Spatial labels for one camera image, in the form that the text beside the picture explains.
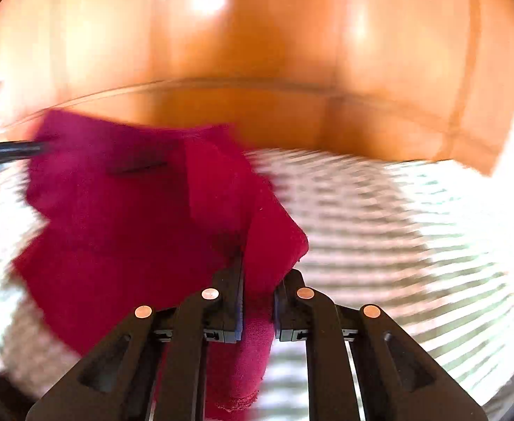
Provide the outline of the green white checkered bedsheet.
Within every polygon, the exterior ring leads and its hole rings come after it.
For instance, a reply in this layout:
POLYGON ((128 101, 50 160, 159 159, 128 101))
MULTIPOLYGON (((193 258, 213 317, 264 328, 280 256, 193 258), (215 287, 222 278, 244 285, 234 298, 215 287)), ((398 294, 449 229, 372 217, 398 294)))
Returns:
MULTIPOLYGON (((321 152, 251 154, 305 231, 305 282, 352 308, 375 303, 492 420, 514 410, 514 239, 456 162, 377 162, 321 152)), ((0 170, 0 372, 40 395, 75 362, 43 325, 12 260, 44 227, 27 165, 0 170)))

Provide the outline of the magenta red cloth garment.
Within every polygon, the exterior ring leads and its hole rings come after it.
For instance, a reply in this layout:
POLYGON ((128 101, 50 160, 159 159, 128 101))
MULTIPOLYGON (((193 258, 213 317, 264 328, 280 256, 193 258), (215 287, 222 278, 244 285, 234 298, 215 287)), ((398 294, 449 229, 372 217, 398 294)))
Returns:
POLYGON ((47 224, 14 260, 46 325, 87 354, 140 305, 175 307, 242 260, 240 342, 209 347, 206 414, 243 420, 274 337, 273 292, 301 228, 226 126, 127 126, 49 110, 26 199, 47 224))

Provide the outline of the wooden panelled wardrobe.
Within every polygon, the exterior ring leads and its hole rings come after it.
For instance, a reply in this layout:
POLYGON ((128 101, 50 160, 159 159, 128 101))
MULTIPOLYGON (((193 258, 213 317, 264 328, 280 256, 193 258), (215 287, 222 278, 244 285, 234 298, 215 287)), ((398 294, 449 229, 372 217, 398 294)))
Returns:
POLYGON ((0 0, 1 134, 51 107, 487 174, 514 119, 514 0, 0 0))

